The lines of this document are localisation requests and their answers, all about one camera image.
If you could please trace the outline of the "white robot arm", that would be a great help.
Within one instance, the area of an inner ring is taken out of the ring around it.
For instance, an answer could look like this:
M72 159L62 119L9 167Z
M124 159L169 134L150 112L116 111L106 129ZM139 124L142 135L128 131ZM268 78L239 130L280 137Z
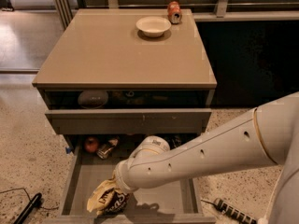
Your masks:
M299 93L260 105L217 129L166 151L139 147L115 170L125 193L180 179L280 164L269 224L299 221Z

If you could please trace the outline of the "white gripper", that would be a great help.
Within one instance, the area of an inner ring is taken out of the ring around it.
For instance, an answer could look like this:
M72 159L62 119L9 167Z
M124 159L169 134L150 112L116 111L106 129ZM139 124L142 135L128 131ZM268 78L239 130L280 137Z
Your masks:
M133 193L137 190L137 187L129 183L128 170L125 165L117 165L114 170L116 185L118 189L125 193Z

